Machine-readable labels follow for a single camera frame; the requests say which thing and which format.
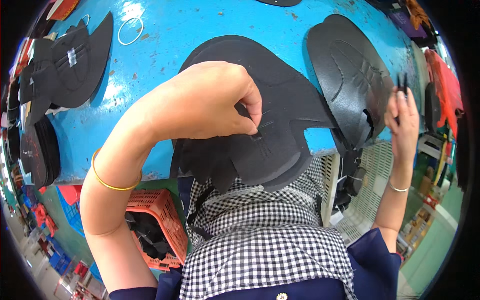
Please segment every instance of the person's right hand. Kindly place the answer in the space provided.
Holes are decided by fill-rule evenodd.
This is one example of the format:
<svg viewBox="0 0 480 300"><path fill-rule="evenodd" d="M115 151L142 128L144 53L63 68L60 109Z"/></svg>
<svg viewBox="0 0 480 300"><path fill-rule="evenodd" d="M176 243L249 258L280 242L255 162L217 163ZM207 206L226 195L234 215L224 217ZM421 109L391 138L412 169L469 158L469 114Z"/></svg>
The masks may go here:
<svg viewBox="0 0 480 300"><path fill-rule="evenodd" d="M419 114L410 88L407 99L396 87L388 100L385 126L392 131L392 152L395 164L413 166L419 135Z"/></svg>
<svg viewBox="0 0 480 300"><path fill-rule="evenodd" d="M234 108L241 102L251 120ZM134 105L141 106L143 124L168 138L206 139L235 133L255 134L262 118L262 97L243 66L225 61L195 64L159 85ZM164 138L158 132L157 141Z"/></svg>

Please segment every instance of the checkered apron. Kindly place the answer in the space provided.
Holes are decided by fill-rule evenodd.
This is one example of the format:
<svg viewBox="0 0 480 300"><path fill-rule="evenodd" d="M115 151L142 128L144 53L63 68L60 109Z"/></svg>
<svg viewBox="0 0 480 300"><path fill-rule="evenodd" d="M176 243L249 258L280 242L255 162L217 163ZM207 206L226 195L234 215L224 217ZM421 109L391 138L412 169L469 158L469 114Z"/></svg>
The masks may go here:
<svg viewBox="0 0 480 300"><path fill-rule="evenodd" d="M343 239L319 225L316 198L325 196L320 170L321 160L314 158L277 192L236 179L222 195L210 180L195 180L187 226L194 249L183 267L180 299L321 277L342 281L347 299L356 299Z"/></svg>

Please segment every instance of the blue tabletop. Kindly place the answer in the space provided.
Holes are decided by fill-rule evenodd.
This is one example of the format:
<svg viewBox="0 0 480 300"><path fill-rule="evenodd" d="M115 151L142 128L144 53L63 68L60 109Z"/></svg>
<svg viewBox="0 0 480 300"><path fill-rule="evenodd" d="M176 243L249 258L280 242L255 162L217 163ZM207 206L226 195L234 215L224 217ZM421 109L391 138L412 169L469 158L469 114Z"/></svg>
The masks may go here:
<svg viewBox="0 0 480 300"><path fill-rule="evenodd" d="M306 35L328 15L342 14L365 33L391 74L408 73L414 95L420 98L410 39L364 0L303 0L287 8L255 0L81 0L73 13L65 21L56 22L51 31L62 35L89 14L87 28L92 33L108 11L113 13L111 56L98 91L79 108L49 115L60 148L57 185L81 183L93 152L102 146L122 114L140 97L175 76L192 50L215 36L240 35L259 42L320 90L308 59ZM117 40L120 26L138 16L144 23L141 37L130 45L121 45ZM120 38L124 42L133 40L140 27L138 20L128 22ZM314 155L335 151L328 129L308 129L305 137ZM385 129L378 140L390 138ZM145 162L143 180L168 178L172 154L171 141L159 142Z"/></svg>

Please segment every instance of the silver bracelet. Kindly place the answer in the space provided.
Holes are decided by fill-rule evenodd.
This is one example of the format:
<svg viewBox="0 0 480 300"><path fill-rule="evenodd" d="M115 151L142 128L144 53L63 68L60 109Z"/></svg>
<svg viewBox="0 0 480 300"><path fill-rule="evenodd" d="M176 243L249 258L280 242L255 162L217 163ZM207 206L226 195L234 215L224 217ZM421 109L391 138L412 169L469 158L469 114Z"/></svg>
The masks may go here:
<svg viewBox="0 0 480 300"><path fill-rule="evenodd" d="M397 191L397 192L406 192L406 191L408 191L408 190L410 189L410 187L407 187L407 188L404 189L404 190L399 190L399 189L397 189L396 187L394 187L394 186L392 185L392 183L390 182L390 179L388 180L388 183L390 184L390 187L392 188L392 190L395 190L395 191Z"/></svg>

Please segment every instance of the navy blue shirt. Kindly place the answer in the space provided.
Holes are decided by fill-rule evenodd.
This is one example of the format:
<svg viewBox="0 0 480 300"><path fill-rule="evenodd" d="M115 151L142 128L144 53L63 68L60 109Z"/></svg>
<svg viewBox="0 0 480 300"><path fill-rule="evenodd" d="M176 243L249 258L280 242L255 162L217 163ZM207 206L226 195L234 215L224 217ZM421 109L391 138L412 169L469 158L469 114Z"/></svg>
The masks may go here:
<svg viewBox="0 0 480 300"><path fill-rule="evenodd" d="M389 253L378 228L364 234L347 248L353 272L353 289L359 300L396 299L401 259ZM129 288L110 293L111 300L177 300L181 285L181 269L160 274L158 288ZM226 292L214 300L275 299L286 293L289 299L343 300L343 283L337 279L317 278L281 286L252 288Z"/></svg>

